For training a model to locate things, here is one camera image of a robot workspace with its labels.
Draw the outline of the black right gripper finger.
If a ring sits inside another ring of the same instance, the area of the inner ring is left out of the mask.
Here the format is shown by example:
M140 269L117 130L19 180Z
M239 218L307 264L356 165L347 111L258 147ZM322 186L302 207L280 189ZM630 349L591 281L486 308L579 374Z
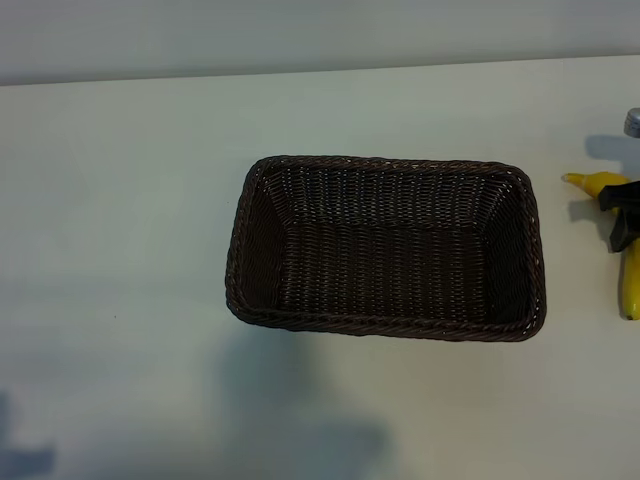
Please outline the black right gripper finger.
M640 208L640 182L622 185L607 185L598 195L601 211L619 209L624 212L638 212Z
M610 250L614 253L624 251L639 238L639 213L633 210L618 209L616 221L609 236Z

